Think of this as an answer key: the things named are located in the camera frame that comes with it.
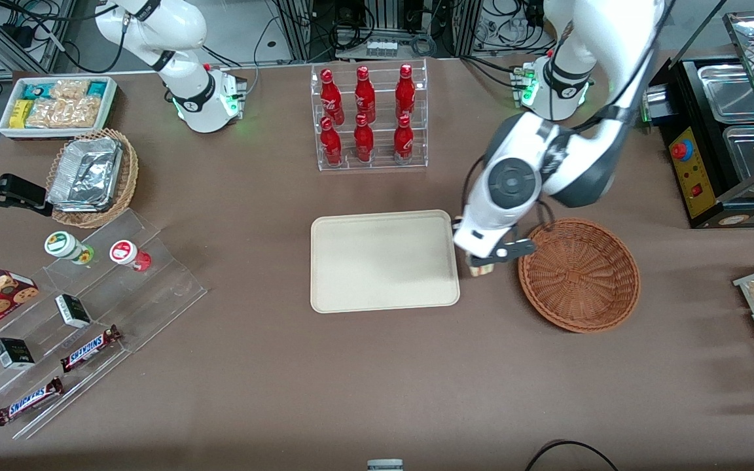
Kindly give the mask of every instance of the red emergency stop button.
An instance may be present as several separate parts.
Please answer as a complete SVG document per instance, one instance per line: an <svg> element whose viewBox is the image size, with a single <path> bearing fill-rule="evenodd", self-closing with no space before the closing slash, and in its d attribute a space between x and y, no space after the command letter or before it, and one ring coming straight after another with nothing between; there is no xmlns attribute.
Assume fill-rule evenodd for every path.
<svg viewBox="0 0 754 471"><path fill-rule="evenodd" d="M676 143L676 144L673 144L673 147L671 147L671 157L676 158L677 160L685 157L687 152L688 152L688 149L685 147L685 144L683 143Z"/></svg>
<svg viewBox="0 0 754 471"><path fill-rule="evenodd" d="M688 161L693 153L694 144L692 144L688 139L683 139L682 141L671 146L671 157L676 158L680 162Z"/></svg>

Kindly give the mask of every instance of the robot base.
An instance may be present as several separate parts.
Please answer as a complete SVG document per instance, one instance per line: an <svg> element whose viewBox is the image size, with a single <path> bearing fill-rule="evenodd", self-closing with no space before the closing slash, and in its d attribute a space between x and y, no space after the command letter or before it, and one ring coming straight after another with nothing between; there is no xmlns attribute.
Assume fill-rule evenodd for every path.
<svg viewBox="0 0 754 471"><path fill-rule="evenodd" d="M526 107L542 119L550 120L552 116L548 109L548 94L552 90L543 78L543 68L547 62L548 57L540 57L534 62L523 63L523 68L511 72L511 84L520 87L519 90L514 90L514 104L518 108ZM554 120L566 119L575 114L577 107L586 99L587 89L589 83L584 84L579 94L575 92L572 96L554 99Z"/></svg>
<svg viewBox="0 0 754 471"><path fill-rule="evenodd" d="M218 131L231 120L242 119L246 104L246 80L238 80L234 75L222 71L210 71L209 74L215 79L215 93L202 109L190 113L182 110L176 99L173 101L179 117L197 132Z"/></svg>

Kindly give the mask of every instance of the yellow control panel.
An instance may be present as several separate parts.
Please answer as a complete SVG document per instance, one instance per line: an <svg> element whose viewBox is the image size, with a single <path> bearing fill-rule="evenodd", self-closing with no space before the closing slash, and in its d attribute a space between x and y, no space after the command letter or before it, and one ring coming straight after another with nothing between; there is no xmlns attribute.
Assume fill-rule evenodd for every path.
<svg viewBox="0 0 754 471"><path fill-rule="evenodd" d="M709 175L703 165L703 159L697 152L697 142L691 128L683 131L668 146L673 168L677 172L679 187L683 192L685 207L691 217L699 217L706 209L715 205L715 192L711 189Z"/></svg>

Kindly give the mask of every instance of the acrylic bottle rack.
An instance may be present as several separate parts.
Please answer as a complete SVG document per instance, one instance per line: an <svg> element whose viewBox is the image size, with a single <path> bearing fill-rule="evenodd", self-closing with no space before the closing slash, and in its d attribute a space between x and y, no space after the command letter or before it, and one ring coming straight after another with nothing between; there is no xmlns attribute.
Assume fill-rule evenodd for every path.
<svg viewBox="0 0 754 471"><path fill-rule="evenodd" d="M0 427L2 433L30 438L206 294L157 233L152 224L127 209L84 239L95 249L89 264L78 266L59 259L32 275L39 295L0 322L0 337L24 340L36 364L20 371L4 369L0 363L0 408L44 387L54 376L60 377L65 394L19 415ZM129 239L149 253L153 260L150 268L138 272L110 260L110 246L119 239ZM89 327L73 328L63 323L54 303L63 292L81 299L92 318ZM64 374L60 359L113 324L122 331L122 339Z"/></svg>
<svg viewBox="0 0 754 471"><path fill-rule="evenodd" d="M412 66L412 81L415 82L415 111L412 113L410 128L415 135L412 141L412 156L409 164L401 165L395 162L395 129L397 116L395 115L395 89L400 78L401 65L409 63ZM356 129L355 117L357 105L353 91L357 86L357 67L368 66L368 75L374 85L374 95L377 104L377 119L371 123L374 131L374 158L368 164L359 161L356 156L356 146L353 131ZM342 94L342 108L345 122L336 126L336 131L342 140L342 165L331 167L324 158L322 142L319 135L322 132L319 120L324 116L322 108L322 80L319 72L331 69L333 81ZM354 169L406 169L407 167L425 167L429 161L428 155L428 126L427 115L427 62L425 60L407 61L375 61L364 63L333 63L332 65L313 66L311 70L311 104L314 108L314 134L316 135L316 155L319 170L354 170Z"/></svg>

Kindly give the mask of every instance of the coca-cola bottle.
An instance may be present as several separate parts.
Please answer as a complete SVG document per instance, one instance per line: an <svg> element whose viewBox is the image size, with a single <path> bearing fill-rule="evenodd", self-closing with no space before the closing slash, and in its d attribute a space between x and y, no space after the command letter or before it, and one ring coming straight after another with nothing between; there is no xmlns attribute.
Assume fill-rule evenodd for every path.
<svg viewBox="0 0 754 471"><path fill-rule="evenodd" d="M357 101L357 113L365 114L369 123L374 122L377 119L374 85L368 78L368 67L364 65L357 67L357 88L353 91L353 96Z"/></svg>
<svg viewBox="0 0 754 471"><path fill-rule="evenodd" d="M412 158L412 140L415 138L409 128L409 115L404 114L397 120L395 129L395 162L401 165L409 164Z"/></svg>
<svg viewBox="0 0 754 471"><path fill-rule="evenodd" d="M331 122L329 117L322 116L319 124L322 126L319 140L322 141L322 149L327 165L338 167L342 165L342 141L339 140L339 134L336 129L333 129L333 122Z"/></svg>
<svg viewBox="0 0 754 471"><path fill-rule="evenodd" d="M323 69L319 76L322 77L322 107L325 115L333 120L333 124L341 126L345 122L345 113L342 111L342 94L333 83L333 72Z"/></svg>
<svg viewBox="0 0 754 471"><path fill-rule="evenodd" d="M412 66L409 63L401 65L401 79L395 89L395 114L401 119L404 113L412 116L415 111L415 82L412 81Z"/></svg>
<svg viewBox="0 0 754 471"><path fill-rule="evenodd" d="M353 140L357 143L357 158L363 164L371 162L374 157L374 132L368 125L365 113L357 115L357 128L353 131Z"/></svg>

